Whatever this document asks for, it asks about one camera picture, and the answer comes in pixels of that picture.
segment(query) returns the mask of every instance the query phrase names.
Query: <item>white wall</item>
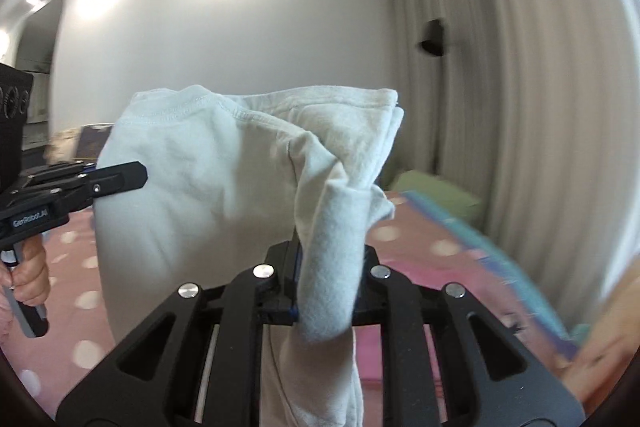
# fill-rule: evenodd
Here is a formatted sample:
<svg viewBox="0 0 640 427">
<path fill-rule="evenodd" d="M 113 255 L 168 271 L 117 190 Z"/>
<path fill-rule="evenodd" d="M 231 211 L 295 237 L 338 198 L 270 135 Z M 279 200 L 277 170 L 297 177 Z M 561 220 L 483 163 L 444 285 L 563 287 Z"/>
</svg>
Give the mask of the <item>white wall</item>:
<svg viewBox="0 0 640 427">
<path fill-rule="evenodd" d="M 390 0 L 119 0 L 87 20 L 66 0 L 52 130 L 114 121 L 139 90 L 393 87 Z"/>
</svg>

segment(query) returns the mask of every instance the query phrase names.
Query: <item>pink polka dot bedsheet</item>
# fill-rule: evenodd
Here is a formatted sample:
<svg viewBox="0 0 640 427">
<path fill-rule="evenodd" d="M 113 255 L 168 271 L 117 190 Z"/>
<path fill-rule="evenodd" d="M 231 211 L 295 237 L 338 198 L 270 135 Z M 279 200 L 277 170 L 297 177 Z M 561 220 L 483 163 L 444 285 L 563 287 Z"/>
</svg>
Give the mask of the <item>pink polka dot bedsheet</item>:
<svg viewBox="0 0 640 427">
<path fill-rule="evenodd" d="M 553 327 L 553 320 L 540 320 L 540 315 L 548 315 L 540 305 L 542 297 L 532 299 L 530 287 L 528 294 L 520 291 L 513 271 L 504 270 L 504 259 L 487 252 L 489 247 L 477 248 L 465 230 L 456 229 L 460 223 L 437 208 L 429 211 L 419 196 L 390 192 L 388 197 L 396 205 L 396 217 L 379 223 L 367 237 L 382 263 L 427 287 L 463 283 L 551 370 L 571 359 L 574 344 Z M 46 238 L 52 283 L 46 336 L 25 338 L 0 295 L 0 346 L 25 388 L 52 416 L 65 394 L 114 346 L 100 292 L 92 224 L 89 208 L 72 214 L 67 225 Z M 378 427 L 382 417 L 378 335 L 375 327 L 356 328 L 367 427 Z M 437 373 L 435 378 L 442 394 Z"/>
</svg>

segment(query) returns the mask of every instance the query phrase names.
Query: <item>curtain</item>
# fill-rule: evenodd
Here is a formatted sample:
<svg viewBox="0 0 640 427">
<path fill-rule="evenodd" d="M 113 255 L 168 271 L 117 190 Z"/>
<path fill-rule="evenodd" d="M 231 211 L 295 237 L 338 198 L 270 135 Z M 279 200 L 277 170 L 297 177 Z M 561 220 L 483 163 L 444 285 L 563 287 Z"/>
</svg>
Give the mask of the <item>curtain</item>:
<svg viewBox="0 0 640 427">
<path fill-rule="evenodd" d="M 494 0 L 394 3 L 398 91 L 406 111 L 396 152 L 401 168 L 432 172 L 438 154 L 438 174 L 487 202 L 495 173 L 502 96 Z M 435 18 L 443 19 L 446 29 L 443 58 L 418 48 L 426 23 Z"/>
<path fill-rule="evenodd" d="M 464 14 L 450 23 L 443 175 L 486 198 L 485 232 L 567 325 L 589 320 L 638 247 L 640 0 L 394 2 L 404 162 L 433 154 L 418 84 L 435 72 L 410 45 L 429 18 Z"/>
</svg>

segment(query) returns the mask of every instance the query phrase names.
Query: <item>silver bolt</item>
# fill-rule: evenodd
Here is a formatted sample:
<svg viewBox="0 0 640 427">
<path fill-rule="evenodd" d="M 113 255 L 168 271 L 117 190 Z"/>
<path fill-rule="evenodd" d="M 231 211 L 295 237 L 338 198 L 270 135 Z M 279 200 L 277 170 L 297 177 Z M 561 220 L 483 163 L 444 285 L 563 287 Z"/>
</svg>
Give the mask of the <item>silver bolt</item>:
<svg viewBox="0 0 640 427">
<path fill-rule="evenodd" d="M 464 297 L 466 293 L 465 287 L 462 284 L 458 284 L 457 282 L 447 284 L 447 286 L 444 288 L 444 291 L 446 291 L 447 295 L 453 297 L 454 299 L 460 299 L 461 297 Z"/>
<path fill-rule="evenodd" d="M 274 272 L 275 270 L 270 264 L 258 264 L 258 266 L 254 268 L 254 275 L 258 279 L 268 279 Z"/>
<path fill-rule="evenodd" d="M 198 285 L 192 282 L 183 284 L 178 288 L 178 294 L 183 299 L 191 299 L 192 297 L 195 297 L 199 291 L 200 289 L 198 288 Z"/>
<path fill-rule="evenodd" d="M 391 276 L 391 269 L 383 264 L 376 264 L 369 273 L 376 279 L 388 279 Z"/>
</svg>

